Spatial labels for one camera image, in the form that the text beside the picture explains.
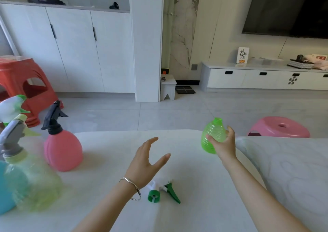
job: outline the tile floor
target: tile floor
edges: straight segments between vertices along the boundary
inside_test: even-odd
[[[193,86],[196,94],[175,94],[175,100],[158,103],[135,102],[134,94],[107,94],[96,98],[60,97],[68,118],[59,118],[65,130],[203,130],[214,117],[223,118],[238,135],[265,116],[293,119],[310,131],[313,138],[325,138],[328,130],[327,91],[226,89],[204,93]],[[46,111],[40,114],[41,121]],[[33,130],[45,137],[39,125]]]

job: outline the wall socket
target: wall socket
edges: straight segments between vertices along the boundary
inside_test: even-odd
[[[192,64],[191,65],[191,70],[197,70],[198,64]]]

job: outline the woman's left hand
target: woman's left hand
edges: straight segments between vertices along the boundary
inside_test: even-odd
[[[156,173],[166,164],[171,154],[168,153],[161,157],[155,164],[149,163],[149,151],[152,143],[158,137],[147,140],[138,148],[135,156],[125,173],[125,177],[134,182],[139,189],[145,187],[156,175]]]

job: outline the cabinet handle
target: cabinet handle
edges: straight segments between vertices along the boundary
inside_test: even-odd
[[[57,39],[56,34],[55,34],[55,30],[53,29],[53,25],[50,24],[50,26],[51,26],[51,30],[52,30],[53,37],[54,37],[55,39]]]
[[[96,41],[97,40],[97,37],[96,37],[96,29],[94,28],[94,26],[92,27],[92,29],[93,29],[94,40]]]

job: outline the hand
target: hand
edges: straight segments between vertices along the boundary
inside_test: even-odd
[[[166,164],[171,154],[168,153],[161,157],[155,164],[149,163],[149,151],[152,143],[158,137],[147,140],[138,148],[135,156],[125,173],[125,177],[134,182],[139,189],[145,187],[156,175],[156,173]]]
[[[235,145],[235,131],[228,126],[227,137],[223,142],[217,142],[212,136],[206,135],[209,142],[212,143],[214,149],[221,159],[224,166],[231,160],[237,159]]]

